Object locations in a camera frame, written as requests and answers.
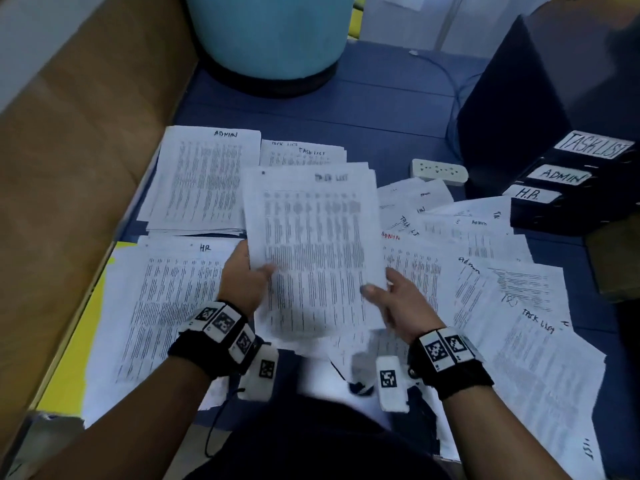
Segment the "label card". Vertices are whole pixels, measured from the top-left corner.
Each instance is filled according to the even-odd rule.
[[[560,192],[554,192],[553,190],[537,189],[535,187],[513,184],[507,190],[502,192],[502,195],[532,202],[551,203],[562,194]]]
[[[633,141],[614,139],[584,131],[571,131],[562,141],[554,146],[556,150],[580,153],[597,158],[613,160],[620,153],[634,145]]]
[[[591,174],[585,170],[575,168],[565,168],[563,166],[542,165],[527,175],[527,178],[536,178],[548,182],[557,182],[566,185],[580,185],[587,180]]]

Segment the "yellow paper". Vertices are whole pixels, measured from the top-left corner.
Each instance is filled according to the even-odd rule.
[[[131,242],[117,242],[115,249],[135,246]],[[110,257],[107,264],[115,262]],[[71,339],[65,349],[49,385],[44,391],[38,411],[45,411],[64,416],[80,416],[84,396],[84,371],[89,361],[93,338],[100,322],[102,296],[106,266],[93,293],[86,304],[84,312],[76,325]]]

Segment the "cable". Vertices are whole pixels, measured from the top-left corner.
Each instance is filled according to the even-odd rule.
[[[214,455],[210,455],[209,454],[209,440],[211,439],[211,433],[213,431],[213,428],[215,427],[216,423],[218,422],[218,418],[220,418],[220,414],[222,414],[222,411],[225,410],[225,407],[227,405],[227,403],[233,398],[233,396],[235,396],[238,392],[244,392],[246,389],[244,387],[240,387],[238,389],[236,389],[235,391],[233,391],[231,394],[229,394],[229,397],[225,399],[225,402],[222,403],[222,405],[220,406],[220,409],[218,410],[218,412],[216,412],[216,415],[213,418],[213,422],[211,423],[211,427],[209,428],[209,434],[207,435],[207,441],[204,443],[204,455],[207,458],[213,458]]]
[[[462,91],[468,88],[471,85],[472,79],[481,76],[483,73],[477,73],[469,76],[463,83],[458,87],[456,81],[453,79],[451,72],[448,71],[446,67],[444,67],[439,62],[434,61],[432,58],[427,57],[426,55],[421,55],[417,50],[410,50],[409,53],[414,57],[418,57],[425,62],[428,62],[438,69],[440,69],[446,78],[449,80],[451,88],[453,90],[453,103],[451,104],[451,112],[449,113],[449,122],[447,123],[447,129],[445,130],[445,144],[447,145],[447,149],[451,152],[454,158],[461,164],[463,164],[462,156],[460,155],[460,149],[456,147],[456,142],[458,140],[457,135],[457,126],[455,124],[455,119],[458,117],[458,112],[462,108],[462,102],[460,96]]]

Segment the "left hand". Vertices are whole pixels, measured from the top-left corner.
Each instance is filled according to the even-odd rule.
[[[275,270],[274,264],[254,270],[249,268],[249,247],[245,239],[236,246],[222,269],[218,299],[235,305],[251,319]]]

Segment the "right hand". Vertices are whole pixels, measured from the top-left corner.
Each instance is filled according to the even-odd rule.
[[[390,290],[372,284],[360,288],[363,297],[380,309],[396,335],[411,345],[415,339],[446,325],[418,288],[395,269],[387,268]]]

